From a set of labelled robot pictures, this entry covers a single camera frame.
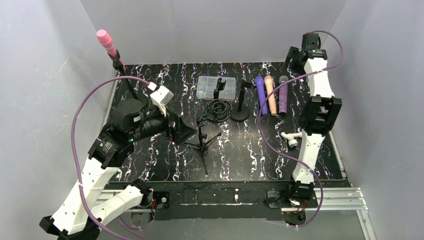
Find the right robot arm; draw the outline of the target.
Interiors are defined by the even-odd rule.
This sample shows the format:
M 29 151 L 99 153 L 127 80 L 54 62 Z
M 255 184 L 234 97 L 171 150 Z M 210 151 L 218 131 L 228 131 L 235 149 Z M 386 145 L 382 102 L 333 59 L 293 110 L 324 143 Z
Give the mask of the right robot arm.
M 299 162 L 292 173 L 286 195 L 291 201 L 306 202 L 312 198 L 318 155 L 342 107 L 342 100 L 331 89 L 327 62 L 328 55 L 321 48 L 317 31 L 305 33 L 301 47 L 291 46 L 284 61 L 285 68 L 304 71 L 310 90 L 310 97 L 299 120 L 302 134 Z

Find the purple microphone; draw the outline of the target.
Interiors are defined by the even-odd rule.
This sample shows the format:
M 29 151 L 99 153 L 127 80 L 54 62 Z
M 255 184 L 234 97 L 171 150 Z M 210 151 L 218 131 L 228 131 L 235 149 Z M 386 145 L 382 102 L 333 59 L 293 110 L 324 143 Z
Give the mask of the purple microphone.
M 261 115 L 268 115 L 268 105 L 266 103 L 266 95 L 264 89 L 264 78 L 260 75 L 256 76 L 254 79 L 254 84 L 256 86 L 256 92 L 258 96 L 259 107 L 261 108 Z

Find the grey-headed glitter microphone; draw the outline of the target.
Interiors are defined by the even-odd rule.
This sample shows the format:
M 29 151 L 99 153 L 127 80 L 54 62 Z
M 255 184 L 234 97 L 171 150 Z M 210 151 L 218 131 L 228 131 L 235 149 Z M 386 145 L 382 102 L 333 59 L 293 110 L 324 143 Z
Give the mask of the grey-headed glitter microphone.
M 282 75 L 278 79 L 279 83 L 279 97 L 278 97 L 278 112 L 281 116 L 284 116 L 288 112 L 288 86 L 284 84 L 288 81 L 288 77 L 286 75 Z

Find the black tripod microphone stand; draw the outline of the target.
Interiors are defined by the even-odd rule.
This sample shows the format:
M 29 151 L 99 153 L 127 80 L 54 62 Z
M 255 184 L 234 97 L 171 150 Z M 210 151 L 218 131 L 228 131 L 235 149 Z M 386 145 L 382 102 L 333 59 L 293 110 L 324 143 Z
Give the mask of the black tripod microphone stand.
M 199 152 L 206 176 L 209 175 L 206 163 L 206 155 L 211 144 L 216 141 L 218 137 L 221 137 L 223 132 L 219 131 L 216 134 L 211 135 L 209 132 L 205 131 L 205 127 L 207 124 L 220 124 L 226 122 L 230 118 L 232 110 L 233 107 L 227 100 L 214 99 L 210 101 L 206 105 L 204 112 L 196 119 L 198 143 L 183 143 L 184 145 L 191 146 L 193 149 Z

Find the black round-base stand for beige microphone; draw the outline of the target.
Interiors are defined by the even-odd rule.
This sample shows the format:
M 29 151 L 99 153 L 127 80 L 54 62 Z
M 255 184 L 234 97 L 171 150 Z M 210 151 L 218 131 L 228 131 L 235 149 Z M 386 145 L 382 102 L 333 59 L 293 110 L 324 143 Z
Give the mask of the black round-base stand for beige microphone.
M 217 79 L 216 87 L 213 91 L 213 100 L 219 99 L 220 92 L 225 89 L 225 86 L 226 86 L 226 80 L 223 79 L 222 77 L 219 77 Z

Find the beige microphone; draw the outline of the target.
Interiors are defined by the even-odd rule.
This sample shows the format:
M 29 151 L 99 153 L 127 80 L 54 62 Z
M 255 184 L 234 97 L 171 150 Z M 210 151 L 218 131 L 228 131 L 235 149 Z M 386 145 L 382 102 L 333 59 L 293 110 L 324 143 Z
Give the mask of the beige microphone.
M 272 116 L 276 116 L 277 115 L 277 106 L 276 106 L 276 101 L 275 101 L 275 95 L 273 93 L 274 90 L 274 79 L 271 75 L 266 75 L 264 78 L 264 84 L 266 87 L 266 92 L 267 92 L 267 96 L 268 96 L 268 105 L 269 105 L 269 110 L 270 110 L 270 114 Z

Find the black stand for purple microphone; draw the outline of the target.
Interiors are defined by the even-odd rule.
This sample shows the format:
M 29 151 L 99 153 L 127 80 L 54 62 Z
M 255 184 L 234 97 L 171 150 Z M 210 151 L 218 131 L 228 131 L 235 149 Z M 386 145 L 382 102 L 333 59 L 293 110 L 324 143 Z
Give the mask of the black stand for purple microphone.
M 238 103 L 234 103 L 233 110 L 230 115 L 230 119 L 235 122 L 244 122 L 250 116 L 250 110 L 246 104 L 244 104 L 246 89 L 250 89 L 253 83 L 251 81 L 243 81 L 240 85 L 240 91 L 238 96 Z

